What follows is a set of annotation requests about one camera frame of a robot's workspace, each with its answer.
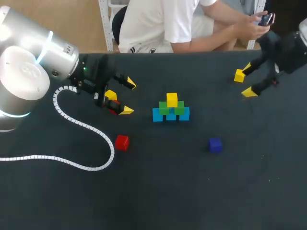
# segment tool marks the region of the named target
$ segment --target white cable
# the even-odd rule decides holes
[[[102,136],[106,141],[107,143],[109,144],[110,146],[110,150],[111,150],[111,154],[110,154],[110,158],[109,160],[107,161],[107,163],[105,163],[104,165],[102,166],[99,166],[99,167],[86,167],[86,166],[83,166],[83,165],[80,165],[80,164],[77,164],[77,163],[74,163],[72,161],[69,161],[67,159],[64,159],[64,158],[61,158],[61,157],[54,157],[54,156],[43,156],[43,155],[32,155],[32,156],[24,156],[24,157],[4,157],[4,158],[0,158],[0,161],[24,161],[24,160],[33,160],[33,159],[45,159],[45,160],[54,160],[54,161],[60,161],[60,162],[63,162],[65,164],[69,164],[71,166],[74,166],[74,167],[77,167],[79,169],[83,169],[83,170],[87,170],[87,171],[99,171],[99,170],[103,170],[105,169],[107,166],[110,165],[110,163],[113,161],[113,158],[114,158],[114,146],[111,142],[111,140],[103,133],[101,132],[100,130],[92,127],[92,126],[89,126],[85,123],[82,123],[78,120],[75,120],[73,119],[72,117],[68,116],[66,113],[64,113],[59,105],[58,105],[58,94],[63,91],[63,90],[70,90],[70,91],[73,91],[73,92],[77,92],[77,89],[76,87],[72,87],[72,86],[63,86],[63,87],[60,87],[58,88],[55,93],[53,94],[53,104],[54,104],[54,107],[56,108],[57,112],[62,116],[64,117],[65,119],[77,124],[77,125],[80,125],[84,128],[87,128],[97,134],[99,134],[100,136]]]

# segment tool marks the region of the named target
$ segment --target yellow cube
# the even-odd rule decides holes
[[[112,90],[108,90],[105,93],[105,96],[109,99],[109,100],[117,100],[117,95],[115,92],[113,92]]]
[[[166,94],[166,103],[168,108],[178,107],[178,97],[176,92],[169,92]]]
[[[245,74],[242,72],[243,70],[237,69],[236,70],[236,75],[235,75],[235,80],[236,82],[244,82]]]

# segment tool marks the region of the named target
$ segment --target toy block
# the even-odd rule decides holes
[[[108,90],[105,93],[105,96],[109,99],[109,100],[117,100],[117,95],[115,92],[113,92],[112,90]]]
[[[121,151],[127,151],[129,146],[129,137],[118,135],[115,141],[115,148]]]
[[[210,138],[209,139],[209,149],[210,152],[219,153],[222,151],[222,141],[220,138]]]
[[[178,106],[178,97],[176,92],[166,94],[166,102],[168,108],[176,108]]]
[[[178,107],[174,108],[175,115],[184,115],[184,102],[178,102]]]
[[[160,115],[159,108],[153,108],[153,122],[162,122],[163,115]]]
[[[189,121],[190,120],[190,108],[184,107],[184,115],[179,116],[179,121]]]
[[[236,70],[236,75],[234,81],[236,82],[244,82],[245,74],[242,72],[241,69]]]
[[[167,107],[166,102],[159,102],[159,114],[169,115],[169,108]]]
[[[167,121],[176,121],[177,116],[175,114],[166,115]]]

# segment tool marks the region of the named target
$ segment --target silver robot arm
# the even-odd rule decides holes
[[[19,46],[34,55],[50,77],[64,80],[76,68],[79,50],[8,6],[0,7],[0,53]]]
[[[67,79],[78,62],[77,47],[0,7],[0,132],[16,129],[47,93],[49,77]]]

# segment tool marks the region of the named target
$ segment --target light blue cube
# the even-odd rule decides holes
[[[159,108],[153,108],[153,122],[162,122],[163,115],[160,115]]]
[[[167,121],[176,121],[176,115],[175,114],[166,115],[166,120]]]
[[[189,121],[190,120],[190,108],[184,107],[184,115],[179,115],[179,121]]]

